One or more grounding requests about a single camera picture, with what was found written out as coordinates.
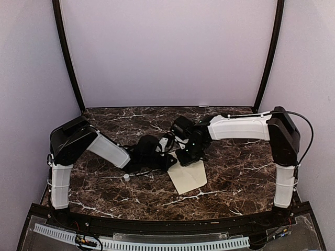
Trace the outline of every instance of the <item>paper sheet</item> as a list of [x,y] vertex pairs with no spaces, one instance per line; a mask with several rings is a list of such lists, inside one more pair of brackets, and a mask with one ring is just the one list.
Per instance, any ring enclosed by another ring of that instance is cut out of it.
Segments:
[[181,166],[179,162],[169,168],[167,171],[172,182],[181,195],[207,184],[207,177],[203,161]]

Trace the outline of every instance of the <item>white wall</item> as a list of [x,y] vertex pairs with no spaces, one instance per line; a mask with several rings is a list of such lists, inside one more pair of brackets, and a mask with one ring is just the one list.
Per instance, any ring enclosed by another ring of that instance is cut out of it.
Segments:
[[1,0],[0,17],[0,250],[16,250],[46,185],[49,134],[80,113],[51,0]]
[[[261,110],[297,111],[315,128],[298,186],[309,200],[329,250],[335,247],[335,2],[288,0],[269,86]],[[309,129],[300,120],[303,148]]]
[[86,106],[252,106],[276,2],[62,0]]

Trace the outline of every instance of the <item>cable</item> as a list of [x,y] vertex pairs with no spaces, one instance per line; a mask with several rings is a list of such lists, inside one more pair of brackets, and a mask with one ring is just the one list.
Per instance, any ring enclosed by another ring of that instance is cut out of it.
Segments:
[[171,145],[170,145],[170,147],[169,147],[168,150],[165,150],[165,151],[163,152],[163,151],[162,151],[162,146],[161,146],[161,144],[158,143],[158,145],[157,145],[157,146],[160,148],[160,150],[161,150],[161,151],[160,151],[161,154],[170,153],[170,151],[173,149],[173,147],[174,147],[174,145],[175,145],[175,142],[174,142],[174,137],[175,137],[175,135],[174,135],[173,132],[167,132],[167,133],[165,133],[161,138],[167,138],[168,140],[171,139],[171,138],[168,137],[168,135],[172,137],[172,143],[171,143]]
[[81,251],[92,251],[96,248],[96,244],[94,242],[86,240],[86,236],[84,235],[82,238],[78,235],[75,236],[75,243],[78,244],[77,249]]
[[305,116],[303,116],[303,115],[301,115],[301,114],[299,114],[299,113],[297,113],[297,112],[293,112],[293,111],[270,111],[270,112],[265,113],[265,114],[263,114],[263,115],[264,115],[264,116],[267,116],[267,115],[272,115],[272,114],[283,114],[283,113],[285,113],[285,114],[292,114],[292,115],[301,117],[302,119],[304,119],[304,120],[308,123],[308,125],[309,125],[309,127],[310,127],[310,131],[311,131],[310,142],[309,142],[309,144],[308,144],[308,146],[307,146],[307,148],[306,148],[304,154],[303,154],[302,157],[300,158],[298,164],[296,165],[296,167],[298,167],[298,166],[301,164],[301,162],[303,161],[303,159],[305,158],[306,154],[308,153],[308,151],[309,151],[309,149],[310,149],[310,147],[311,147],[311,145],[312,145],[312,143],[313,143],[313,139],[314,139],[314,129],[313,129],[313,126],[312,126],[312,124],[310,123],[310,121],[309,121]]
[[284,225],[284,223],[286,222],[287,219],[288,219],[288,217],[284,219],[283,223],[282,223],[279,227],[277,227],[277,228],[276,228],[274,231],[272,231],[270,234],[266,235],[266,237],[264,237],[264,238],[262,238],[262,239],[260,239],[260,240],[258,240],[258,241],[256,241],[256,242],[250,243],[250,245],[254,245],[254,244],[258,243],[258,242],[261,242],[262,240],[264,240],[264,239],[266,239],[266,238],[269,238],[271,235],[273,235],[275,232],[277,232],[277,231]]
[[285,237],[288,234],[291,234],[291,232],[288,232],[287,229],[283,229],[280,233],[273,235],[270,240],[262,243],[262,245],[265,245],[265,244],[267,244],[267,243],[269,243],[271,241],[274,241],[275,239],[279,239],[279,238]]
[[76,224],[76,226],[77,226],[78,230],[80,231],[80,227],[79,227],[79,224],[78,224],[78,222],[74,221],[73,223],[74,223],[74,224]]
[[73,229],[71,227],[68,227],[68,226],[64,226],[62,223],[60,223],[57,218],[54,216],[53,214],[53,209],[52,209],[52,203],[51,203],[51,193],[49,193],[49,199],[48,199],[48,204],[49,204],[49,207],[50,207],[50,215],[53,217],[53,219],[57,222],[57,224],[59,224],[61,227],[63,227],[64,229],[67,229],[67,230],[72,230],[76,233],[76,235],[78,235],[78,233],[84,235],[85,236],[90,236],[92,238],[94,238],[99,244],[100,244],[100,251],[103,251],[103,244],[102,242],[99,240],[98,237],[94,236],[93,234],[90,234],[88,232],[84,232],[84,231],[81,231],[79,230],[79,225],[78,225],[78,229]]
[[178,144],[182,144],[182,145],[186,145],[184,142],[181,142],[181,141],[178,141],[178,140],[175,140]]
[[259,223],[259,222],[256,222],[256,221],[251,221],[248,224],[257,224],[257,225],[263,226],[263,227],[271,226],[271,224],[262,224],[262,223]]

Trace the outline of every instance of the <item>black cable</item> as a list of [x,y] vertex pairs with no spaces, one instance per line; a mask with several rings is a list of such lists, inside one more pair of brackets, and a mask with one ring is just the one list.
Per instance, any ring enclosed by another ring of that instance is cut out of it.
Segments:
[[267,115],[272,115],[272,114],[283,114],[283,113],[286,113],[286,114],[292,114],[292,115],[295,115],[295,116],[298,116],[298,117],[301,117],[302,119],[304,119],[309,127],[310,127],[310,131],[311,131],[311,137],[310,137],[310,142],[304,152],[304,154],[302,155],[302,157],[300,158],[298,164],[297,164],[297,167],[301,164],[301,162],[303,161],[303,159],[305,158],[306,154],[308,153],[312,143],[313,143],[313,139],[314,139],[314,129],[313,129],[313,126],[312,124],[310,123],[310,121],[303,115],[297,113],[297,112],[293,112],[293,111],[270,111],[268,113],[265,113],[263,114],[264,116],[267,116]]
[[49,204],[49,207],[50,207],[50,214],[51,216],[53,217],[53,219],[57,222],[57,224],[59,224],[61,227],[63,227],[64,229],[67,229],[67,230],[72,230],[76,233],[76,235],[78,235],[78,233],[84,235],[84,236],[90,236],[92,238],[94,238],[99,244],[100,244],[100,251],[103,251],[103,244],[102,242],[99,240],[98,237],[94,236],[93,234],[90,234],[88,232],[84,232],[84,231],[81,231],[81,230],[77,230],[77,229],[73,229],[71,227],[68,227],[68,226],[64,226],[62,223],[60,223],[57,218],[54,216],[53,214],[53,209],[52,209],[52,203],[51,203],[51,193],[49,193],[49,199],[48,199],[48,204]]
[[276,228],[274,231],[272,231],[270,234],[266,235],[266,237],[264,237],[264,238],[262,238],[262,239],[259,239],[259,240],[256,241],[256,242],[250,243],[250,245],[257,244],[258,242],[261,242],[262,240],[264,240],[264,239],[266,239],[266,238],[269,238],[271,235],[273,235],[274,233],[276,233],[276,232],[277,232],[277,231],[284,225],[284,223],[286,222],[287,219],[288,219],[288,217],[284,219],[283,223],[282,223],[279,227],[277,227],[277,228]]
[[175,140],[178,144],[182,144],[182,145],[186,145],[184,142],[181,142],[181,141],[178,141],[178,140]]
[[83,247],[83,245],[81,244],[80,241],[75,242],[75,243],[78,244],[79,247],[77,247],[77,248],[80,249],[81,251],[92,251],[92,250],[94,250],[94,248]]
[[271,226],[271,224],[262,224],[262,223],[259,223],[259,222],[256,222],[256,221],[249,222],[248,224],[257,224],[257,225],[263,226],[263,227]]
[[[168,135],[170,135],[172,138],[175,137],[175,135],[174,135],[173,132],[167,132],[167,133],[165,133],[161,138],[167,138],[167,139],[169,140],[170,138],[168,137]],[[168,150],[165,150],[165,151],[163,152],[163,151],[162,151],[162,146],[161,146],[161,144],[158,143],[158,147],[159,147],[160,150],[161,150],[160,153],[161,153],[161,154],[170,153],[170,151],[171,151],[171,150],[173,149],[173,147],[174,147],[174,144],[175,144],[174,139],[172,139],[172,143],[171,143],[170,147],[168,148]]]
[[262,245],[265,245],[265,244],[267,244],[267,243],[269,243],[269,242],[271,242],[271,241],[274,241],[275,239],[279,239],[279,238],[285,237],[286,235],[287,235],[287,233],[285,234],[285,233],[282,231],[281,233],[278,233],[278,234],[276,234],[276,235],[273,235],[273,236],[271,237],[271,239],[269,239],[268,241],[262,243]]

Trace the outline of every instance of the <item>marble surface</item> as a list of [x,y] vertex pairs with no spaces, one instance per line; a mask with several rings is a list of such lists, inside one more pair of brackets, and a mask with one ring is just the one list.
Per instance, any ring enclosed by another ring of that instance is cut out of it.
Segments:
[[[198,121],[205,115],[251,113],[250,108],[143,107],[94,108],[84,116],[121,145],[136,144],[145,134],[160,137],[179,115]],[[129,220],[203,220],[246,215],[271,209],[275,165],[270,145],[262,140],[213,141],[206,150],[208,183],[178,195],[169,175],[124,173],[86,151],[74,165],[69,200],[71,211]],[[43,200],[47,205],[48,194]]]

